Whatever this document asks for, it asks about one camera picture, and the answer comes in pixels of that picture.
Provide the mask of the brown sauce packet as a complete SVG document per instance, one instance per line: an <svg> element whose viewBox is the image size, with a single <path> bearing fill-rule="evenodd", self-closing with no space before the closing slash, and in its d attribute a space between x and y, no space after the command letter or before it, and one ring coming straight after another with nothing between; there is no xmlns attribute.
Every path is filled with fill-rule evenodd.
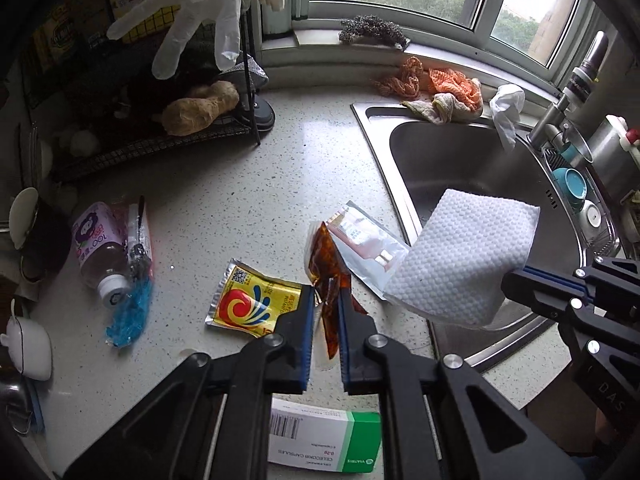
<svg viewBox="0 0 640 480"><path fill-rule="evenodd" d="M306 258L307 275L320 301L326 356L332 360L340 348L338 296L342 289L352 291L352 274L324 222L311 228Z"/></svg>

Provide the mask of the white paper towel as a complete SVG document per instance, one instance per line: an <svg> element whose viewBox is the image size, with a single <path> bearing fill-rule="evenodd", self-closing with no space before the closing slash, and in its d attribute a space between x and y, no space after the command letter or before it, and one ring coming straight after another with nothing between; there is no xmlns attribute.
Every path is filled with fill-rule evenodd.
<svg viewBox="0 0 640 480"><path fill-rule="evenodd" d="M485 327L499 311L503 275L524 268L538 206L448 188L385 287L384 297L431 321Z"/></svg>

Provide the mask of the chrome kitchen faucet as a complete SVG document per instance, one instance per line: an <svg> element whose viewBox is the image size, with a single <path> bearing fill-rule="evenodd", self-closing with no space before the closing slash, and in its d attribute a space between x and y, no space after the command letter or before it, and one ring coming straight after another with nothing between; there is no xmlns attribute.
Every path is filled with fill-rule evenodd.
<svg viewBox="0 0 640 480"><path fill-rule="evenodd" d="M607 50L608 35L599 30L580 65L572 70L560 98L549 105L544 116L528 134L528 143L536 151L541 151L546 144L562 150L568 143L568 132L572 126L566 114L579 110L588 101L598 83Z"/></svg>

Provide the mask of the silver pink foil pouch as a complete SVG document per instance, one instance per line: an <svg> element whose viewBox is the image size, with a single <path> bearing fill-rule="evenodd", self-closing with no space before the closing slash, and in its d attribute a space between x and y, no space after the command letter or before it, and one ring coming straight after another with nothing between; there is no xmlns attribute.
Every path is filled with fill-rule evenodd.
<svg viewBox="0 0 640 480"><path fill-rule="evenodd" d="M353 202L329 218L326 227L349 270L384 300L385 287L410 247Z"/></svg>

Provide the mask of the yellow red seasoning packet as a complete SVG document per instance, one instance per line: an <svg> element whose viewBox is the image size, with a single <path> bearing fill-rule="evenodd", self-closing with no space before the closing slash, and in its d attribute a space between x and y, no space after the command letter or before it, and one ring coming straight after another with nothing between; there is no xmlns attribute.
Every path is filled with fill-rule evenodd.
<svg viewBox="0 0 640 480"><path fill-rule="evenodd" d="M270 278L231 259L204 323L256 338L266 336L274 332L281 315L297 309L302 293L302 284Z"/></svg>

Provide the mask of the small white bowl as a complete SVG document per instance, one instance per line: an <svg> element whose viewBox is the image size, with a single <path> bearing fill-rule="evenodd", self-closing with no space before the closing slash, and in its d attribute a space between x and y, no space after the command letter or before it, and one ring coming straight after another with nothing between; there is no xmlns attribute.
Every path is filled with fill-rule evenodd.
<svg viewBox="0 0 640 480"><path fill-rule="evenodd" d="M602 224L600 208L591 200L585 200L582 209L578 212L578 220L585 232L598 232Z"/></svg>

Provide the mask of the teal ceramic bowl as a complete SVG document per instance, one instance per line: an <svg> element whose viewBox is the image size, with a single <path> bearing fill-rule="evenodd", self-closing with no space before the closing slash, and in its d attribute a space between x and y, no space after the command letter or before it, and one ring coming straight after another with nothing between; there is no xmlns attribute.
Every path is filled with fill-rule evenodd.
<svg viewBox="0 0 640 480"><path fill-rule="evenodd" d="M555 183L576 212L582 210L587 197L587 183L574 168L558 168L552 171Z"/></svg>

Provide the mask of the green white medicine box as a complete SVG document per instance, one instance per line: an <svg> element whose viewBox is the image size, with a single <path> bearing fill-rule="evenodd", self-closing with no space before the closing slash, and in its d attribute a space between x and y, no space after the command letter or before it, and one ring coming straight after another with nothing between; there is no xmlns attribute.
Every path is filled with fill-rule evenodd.
<svg viewBox="0 0 640 480"><path fill-rule="evenodd" d="M381 416L271 402L268 462L340 474L374 471L382 443Z"/></svg>

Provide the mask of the clear wrapper with black item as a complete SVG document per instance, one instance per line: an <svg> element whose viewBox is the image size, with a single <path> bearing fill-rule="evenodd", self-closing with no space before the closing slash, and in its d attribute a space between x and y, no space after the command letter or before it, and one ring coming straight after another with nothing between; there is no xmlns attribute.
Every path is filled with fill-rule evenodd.
<svg viewBox="0 0 640 480"><path fill-rule="evenodd" d="M143 281L152 276L152 247L146 201L140 195L137 203L128 205L126 217L126 253L130 278L134 282Z"/></svg>

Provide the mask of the blue plastic wrapper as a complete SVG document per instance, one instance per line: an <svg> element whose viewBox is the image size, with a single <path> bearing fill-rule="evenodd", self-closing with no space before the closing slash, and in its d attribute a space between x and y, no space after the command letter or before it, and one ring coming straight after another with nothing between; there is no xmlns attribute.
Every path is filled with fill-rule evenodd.
<svg viewBox="0 0 640 480"><path fill-rule="evenodd" d="M111 325L105 331L111 346L125 348L140 338L149 315L152 289L150 278L136 281L132 291L116 307Z"/></svg>

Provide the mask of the white plastic bag on sink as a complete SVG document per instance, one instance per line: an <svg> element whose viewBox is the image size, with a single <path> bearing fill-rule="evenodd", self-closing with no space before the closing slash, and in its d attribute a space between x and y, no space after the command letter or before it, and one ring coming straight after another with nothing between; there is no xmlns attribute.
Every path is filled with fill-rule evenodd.
<svg viewBox="0 0 640 480"><path fill-rule="evenodd" d="M524 104L525 92L517 84L503 84L489 101L492 122L507 153L515 148L516 126Z"/></svg>

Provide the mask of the small purple label bottle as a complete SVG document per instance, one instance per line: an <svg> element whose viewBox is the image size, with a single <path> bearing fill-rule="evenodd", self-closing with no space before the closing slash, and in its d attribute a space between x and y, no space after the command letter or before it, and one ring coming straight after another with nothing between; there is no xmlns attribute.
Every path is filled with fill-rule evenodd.
<svg viewBox="0 0 640 480"><path fill-rule="evenodd" d="M75 221L72 241L81 278L102 304L115 307L129 292L125 231L110 205L95 202Z"/></svg>

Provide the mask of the orange white dish rag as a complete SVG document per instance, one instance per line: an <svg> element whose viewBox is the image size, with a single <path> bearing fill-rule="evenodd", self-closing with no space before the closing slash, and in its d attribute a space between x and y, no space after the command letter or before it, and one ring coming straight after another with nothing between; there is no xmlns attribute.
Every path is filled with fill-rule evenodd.
<svg viewBox="0 0 640 480"><path fill-rule="evenodd" d="M401 63L396 75L375 81L381 96L394 96L416 117L435 125L472 122L483 114L480 82L460 70L424 67L415 56Z"/></svg>

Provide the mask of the ginger root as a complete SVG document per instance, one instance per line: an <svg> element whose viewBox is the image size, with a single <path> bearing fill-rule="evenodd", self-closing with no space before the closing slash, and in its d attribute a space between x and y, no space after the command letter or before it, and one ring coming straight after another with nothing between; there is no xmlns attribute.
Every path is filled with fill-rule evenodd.
<svg viewBox="0 0 640 480"><path fill-rule="evenodd" d="M216 81L210 86L195 88L187 98L170 103L163 111L162 125L170 136L190 136L234 110L239 102L239 91L232 82Z"/></svg>

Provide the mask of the white rubber glove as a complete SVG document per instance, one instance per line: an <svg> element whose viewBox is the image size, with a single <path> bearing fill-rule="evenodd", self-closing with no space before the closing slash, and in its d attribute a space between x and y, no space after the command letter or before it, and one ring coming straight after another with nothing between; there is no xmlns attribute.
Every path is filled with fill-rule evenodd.
<svg viewBox="0 0 640 480"><path fill-rule="evenodd" d="M117 40L165 6L178 6L174 24L157 50L152 74L164 80L175 75L180 56L201 24L215 24L214 55L220 70L230 70L240 55L242 0L142 0L107 29L108 39Z"/></svg>

